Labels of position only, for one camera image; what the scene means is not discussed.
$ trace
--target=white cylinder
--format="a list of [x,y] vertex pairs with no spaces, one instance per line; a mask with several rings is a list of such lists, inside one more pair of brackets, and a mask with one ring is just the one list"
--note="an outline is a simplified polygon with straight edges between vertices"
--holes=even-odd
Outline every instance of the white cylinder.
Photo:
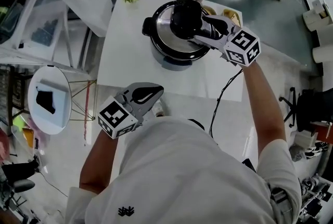
[[333,44],[313,48],[312,55],[316,63],[333,61]]

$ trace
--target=shirt logo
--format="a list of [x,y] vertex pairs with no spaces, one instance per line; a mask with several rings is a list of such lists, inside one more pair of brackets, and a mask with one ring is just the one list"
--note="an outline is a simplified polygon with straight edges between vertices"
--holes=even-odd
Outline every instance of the shirt logo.
[[122,208],[118,209],[118,215],[121,216],[121,217],[123,217],[125,215],[130,217],[133,214],[134,214],[134,208],[133,207],[129,206],[128,209],[125,208],[125,207],[122,207]]

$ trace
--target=black cable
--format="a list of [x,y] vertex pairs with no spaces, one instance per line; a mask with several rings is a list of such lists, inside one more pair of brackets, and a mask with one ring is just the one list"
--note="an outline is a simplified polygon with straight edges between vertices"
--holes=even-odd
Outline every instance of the black cable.
[[214,110],[213,118],[212,118],[212,122],[211,122],[211,124],[210,124],[210,128],[209,128],[209,135],[210,135],[210,137],[213,138],[213,139],[214,139],[214,137],[213,137],[213,123],[214,123],[214,120],[215,120],[215,116],[216,116],[216,113],[217,113],[217,109],[218,109],[218,107],[219,107],[219,105],[220,105],[220,102],[221,102],[222,95],[223,95],[224,91],[228,88],[228,86],[233,82],[233,80],[234,80],[239,74],[241,74],[242,72],[243,72],[243,70],[240,70],[235,76],[233,76],[233,77],[231,77],[231,78],[229,79],[228,83],[227,83],[227,84],[225,85],[225,87],[222,89],[221,94],[220,94],[219,98],[217,99],[216,108],[215,108],[215,110]]
[[45,178],[45,176],[43,175],[43,173],[41,173],[41,172],[38,172],[38,173],[42,174],[44,180],[45,180],[49,185],[51,185],[53,188],[55,188],[55,189],[57,189],[59,192],[61,192],[57,187],[53,186],[51,183],[49,183],[49,182],[47,181],[47,179]]

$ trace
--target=round white table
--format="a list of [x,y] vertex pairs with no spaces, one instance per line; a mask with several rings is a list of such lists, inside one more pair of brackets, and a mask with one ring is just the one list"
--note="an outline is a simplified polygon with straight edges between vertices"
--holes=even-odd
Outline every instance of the round white table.
[[[65,104],[65,110],[64,110],[64,125],[63,127],[59,127],[52,122],[45,120],[38,115],[34,113],[35,107],[40,107],[36,103],[36,87],[38,86],[40,81],[46,81],[48,83],[54,84],[55,86],[60,86],[63,90],[66,90],[68,92],[68,99]],[[69,86],[69,82],[64,75],[64,73],[57,67],[50,67],[50,66],[44,66],[37,70],[37,72],[33,75],[29,89],[28,89],[28,105],[31,117],[37,127],[43,131],[46,134],[49,135],[56,135],[63,131],[63,129],[67,126],[69,122],[69,118],[72,111],[72,99],[71,99],[71,89]]]

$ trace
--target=shirt sleeve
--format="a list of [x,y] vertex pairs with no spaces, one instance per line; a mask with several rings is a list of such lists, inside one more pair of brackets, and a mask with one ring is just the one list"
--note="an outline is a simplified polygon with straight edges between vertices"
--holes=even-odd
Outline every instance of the shirt sleeve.
[[271,188],[280,187],[285,190],[293,210],[293,219],[297,219],[301,205],[301,187],[296,176],[288,144],[282,139],[270,142],[259,156],[257,174]]
[[72,187],[68,195],[65,224],[84,224],[86,209],[96,196],[93,192]]

